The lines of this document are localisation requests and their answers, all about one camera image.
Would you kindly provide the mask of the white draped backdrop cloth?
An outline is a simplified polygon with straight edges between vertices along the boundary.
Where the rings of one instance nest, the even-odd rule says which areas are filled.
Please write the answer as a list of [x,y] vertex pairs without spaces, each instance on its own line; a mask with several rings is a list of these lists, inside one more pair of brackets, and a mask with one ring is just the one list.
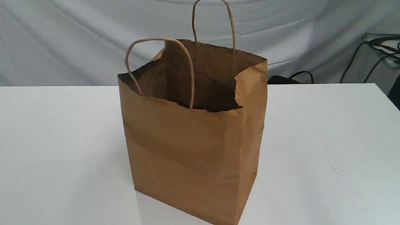
[[[336,83],[366,33],[398,33],[398,0],[229,0],[236,47],[268,75]],[[116,85],[133,41],[193,39],[193,0],[2,0],[1,86]]]

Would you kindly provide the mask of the dark object at right edge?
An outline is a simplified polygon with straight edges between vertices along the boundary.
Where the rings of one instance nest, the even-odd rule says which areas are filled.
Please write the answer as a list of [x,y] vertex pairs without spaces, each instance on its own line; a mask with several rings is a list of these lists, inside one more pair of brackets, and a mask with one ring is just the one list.
[[400,110],[400,75],[398,75],[387,97]]

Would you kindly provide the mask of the brown paper bag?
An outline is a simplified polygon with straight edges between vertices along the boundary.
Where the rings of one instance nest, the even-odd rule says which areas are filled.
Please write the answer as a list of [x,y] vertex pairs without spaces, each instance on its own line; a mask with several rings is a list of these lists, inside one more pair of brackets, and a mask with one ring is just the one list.
[[218,225],[237,225],[254,184],[267,104],[267,60],[236,49],[148,37],[118,75],[135,190]]

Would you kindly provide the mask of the black object behind table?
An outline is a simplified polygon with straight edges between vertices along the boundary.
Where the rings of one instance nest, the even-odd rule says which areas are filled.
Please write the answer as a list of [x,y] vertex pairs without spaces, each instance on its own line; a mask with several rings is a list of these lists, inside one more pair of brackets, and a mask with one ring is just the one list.
[[286,84],[303,84],[303,83],[300,83],[300,82],[294,80],[294,77],[296,77],[296,76],[298,76],[298,75],[300,75],[300,74],[303,74],[303,73],[309,74],[309,76],[310,76],[310,81],[311,81],[310,84],[314,84],[314,77],[313,77],[312,73],[310,73],[309,71],[306,71],[306,70],[302,70],[302,71],[299,71],[299,72],[297,72],[297,73],[294,73],[293,75],[291,75],[291,76],[288,77],[288,78],[283,77],[283,76],[278,76],[278,75],[272,76],[272,77],[270,77],[270,79],[268,80],[268,84],[271,84],[271,85],[280,85],[280,84],[284,84],[284,85],[286,85]]

